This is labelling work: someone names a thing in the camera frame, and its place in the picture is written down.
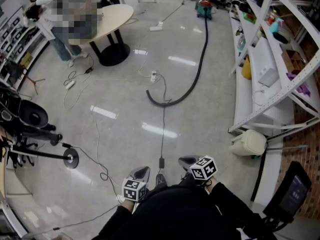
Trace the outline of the person's left forearm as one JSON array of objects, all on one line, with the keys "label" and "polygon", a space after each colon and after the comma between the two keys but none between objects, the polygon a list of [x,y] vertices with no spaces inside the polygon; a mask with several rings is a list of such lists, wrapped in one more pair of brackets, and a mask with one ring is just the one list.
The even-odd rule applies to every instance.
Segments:
[{"label": "person's left forearm", "polygon": [[112,235],[132,217],[135,204],[134,201],[126,199],[92,240],[110,240]]}]

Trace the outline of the wooden box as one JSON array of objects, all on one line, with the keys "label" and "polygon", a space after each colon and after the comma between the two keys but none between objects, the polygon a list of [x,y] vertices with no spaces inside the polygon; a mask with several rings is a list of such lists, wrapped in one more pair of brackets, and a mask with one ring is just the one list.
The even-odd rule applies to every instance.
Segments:
[{"label": "wooden box", "polygon": [[306,65],[301,55],[295,50],[286,49],[281,56],[289,73],[298,75]]}]

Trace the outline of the person's black clothed torso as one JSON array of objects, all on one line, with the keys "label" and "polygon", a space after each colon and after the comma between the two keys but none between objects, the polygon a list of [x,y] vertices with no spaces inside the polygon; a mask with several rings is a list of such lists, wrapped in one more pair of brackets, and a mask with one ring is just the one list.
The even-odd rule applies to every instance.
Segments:
[{"label": "person's black clothed torso", "polygon": [[203,189],[171,186],[142,202],[119,240],[228,240],[228,224]]}]

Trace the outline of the red and green vacuum cleaner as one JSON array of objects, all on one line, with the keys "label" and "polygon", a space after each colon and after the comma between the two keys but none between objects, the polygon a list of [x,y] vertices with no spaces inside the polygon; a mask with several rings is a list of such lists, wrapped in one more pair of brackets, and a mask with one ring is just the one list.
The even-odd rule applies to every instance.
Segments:
[{"label": "red and green vacuum cleaner", "polygon": [[210,0],[199,0],[197,2],[196,16],[198,18],[212,19],[212,3]]}]

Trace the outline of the black pouch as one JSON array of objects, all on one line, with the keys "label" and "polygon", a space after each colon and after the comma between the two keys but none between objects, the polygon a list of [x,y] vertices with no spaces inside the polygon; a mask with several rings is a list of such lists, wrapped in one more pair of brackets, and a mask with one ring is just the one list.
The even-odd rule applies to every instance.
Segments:
[{"label": "black pouch", "polygon": [[283,35],[281,35],[278,32],[273,32],[272,35],[277,41],[279,41],[282,44],[288,44],[289,43],[288,39],[285,38]]}]

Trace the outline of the black display screen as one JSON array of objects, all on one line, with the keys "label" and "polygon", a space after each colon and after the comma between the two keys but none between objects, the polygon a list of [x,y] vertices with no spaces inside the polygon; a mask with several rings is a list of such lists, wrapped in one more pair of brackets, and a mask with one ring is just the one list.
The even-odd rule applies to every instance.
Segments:
[{"label": "black display screen", "polygon": [[269,204],[263,210],[267,218],[291,223],[311,188],[311,180],[302,165],[292,161]]}]

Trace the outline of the teal spray bottle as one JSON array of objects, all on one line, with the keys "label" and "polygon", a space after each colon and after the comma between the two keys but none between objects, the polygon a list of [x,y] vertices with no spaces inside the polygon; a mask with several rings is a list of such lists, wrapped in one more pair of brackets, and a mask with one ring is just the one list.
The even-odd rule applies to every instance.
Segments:
[{"label": "teal spray bottle", "polygon": [[272,25],[269,27],[269,31],[273,34],[273,33],[278,33],[279,31],[279,27],[283,26],[283,22],[284,20],[281,18],[277,18]]}]

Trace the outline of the round wooden table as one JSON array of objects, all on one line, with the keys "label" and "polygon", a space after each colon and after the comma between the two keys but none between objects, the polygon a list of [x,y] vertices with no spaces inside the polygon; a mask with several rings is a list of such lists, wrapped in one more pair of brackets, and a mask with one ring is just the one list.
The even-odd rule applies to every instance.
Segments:
[{"label": "round wooden table", "polygon": [[[114,4],[103,7],[102,21],[97,27],[97,32],[92,38],[70,39],[71,45],[90,44],[101,65],[111,67],[125,61],[130,54],[130,47],[124,43],[120,27],[127,23],[133,16],[134,9],[128,4]],[[96,41],[107,37],[110,45],[100,51]]]}]

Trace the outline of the person's left shoe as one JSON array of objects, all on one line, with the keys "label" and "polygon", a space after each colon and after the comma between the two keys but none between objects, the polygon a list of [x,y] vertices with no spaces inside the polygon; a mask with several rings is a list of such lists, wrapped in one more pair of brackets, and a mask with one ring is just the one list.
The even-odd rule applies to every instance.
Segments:
[{"label": "person's left shoe", "polygon": [[168,186],[165,176],[162,173],[158,173],[155,178],[154,190],[166,188]]}]

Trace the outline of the white display shelf unit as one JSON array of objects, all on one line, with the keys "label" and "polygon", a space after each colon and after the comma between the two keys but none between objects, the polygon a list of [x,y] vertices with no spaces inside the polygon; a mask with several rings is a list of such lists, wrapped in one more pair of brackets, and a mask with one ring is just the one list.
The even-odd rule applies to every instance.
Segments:
[{"label": "white display shelf unit", "polygon": [[0,82],[16,89],[49,42],[38,27],[24,26],[23,11],[0,16]]}]

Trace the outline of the red tripod legs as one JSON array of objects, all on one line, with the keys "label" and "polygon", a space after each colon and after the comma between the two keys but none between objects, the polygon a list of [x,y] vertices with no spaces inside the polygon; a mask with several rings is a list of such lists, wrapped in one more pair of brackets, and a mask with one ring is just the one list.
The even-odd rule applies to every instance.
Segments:
[{"label": "red tripod legs", "polygon": [[45,81],[46,79],[43,78],[43,79],[33,80],[33,79],[31,79],[29,76],[27,76],[27,75],[25,75],[25,77],[33,84],[35,93],[38,95],[37,83],[38,83],[38,82]]}]

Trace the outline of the person's right forearm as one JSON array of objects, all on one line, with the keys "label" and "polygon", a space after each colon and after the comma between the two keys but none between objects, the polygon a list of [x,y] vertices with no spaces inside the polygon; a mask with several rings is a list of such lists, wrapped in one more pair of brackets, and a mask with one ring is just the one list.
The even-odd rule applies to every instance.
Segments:
[{"label": "person's right forearm", "polygon": [[213,177],[206,186],[209,196],[222,216],[235,228],[242,231],[251,239],[277,240],[265,226],[258,213],[254,213],[241,199],[233,194],[224,184]]}]

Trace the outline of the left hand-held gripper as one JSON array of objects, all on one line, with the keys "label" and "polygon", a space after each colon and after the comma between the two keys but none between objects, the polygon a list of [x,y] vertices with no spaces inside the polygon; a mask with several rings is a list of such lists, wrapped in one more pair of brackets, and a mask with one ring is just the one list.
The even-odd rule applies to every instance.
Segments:
[{"label": "left hand-held gripper", "polygon": [[124,199],[139,203],[147,193],[150,173],[151,169],[148,166],[133,169],[129,173],[129,178],[125,178],[122,183],[122,196]]}]

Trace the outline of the white trash bin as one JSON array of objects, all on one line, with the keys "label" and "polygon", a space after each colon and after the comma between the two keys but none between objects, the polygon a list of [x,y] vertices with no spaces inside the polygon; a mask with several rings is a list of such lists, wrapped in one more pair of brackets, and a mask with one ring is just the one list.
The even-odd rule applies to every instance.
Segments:
[{"label": "white trash bin", "polygon": [[235,155],[261,156],[266,150],[267,138],[255,130],[248,129],[231,142],[229,150]]}]

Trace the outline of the black stand with round base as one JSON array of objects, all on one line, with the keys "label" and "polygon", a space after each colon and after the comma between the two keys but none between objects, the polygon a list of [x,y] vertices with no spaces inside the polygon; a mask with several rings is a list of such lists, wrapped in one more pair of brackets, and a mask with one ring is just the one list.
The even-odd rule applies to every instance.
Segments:
[{"label": "black stand with round base", "polygon": [[73,148],[68,148],[64,151],[63,155],[51,154],[37,150],[26,149],[22,147],[13,147],[8,149],[8,154],[24,155],[29,157],[43,157],[50,159],[63,160],[64,165],[69,169],[75,169],[79,164],[78,152]]}]

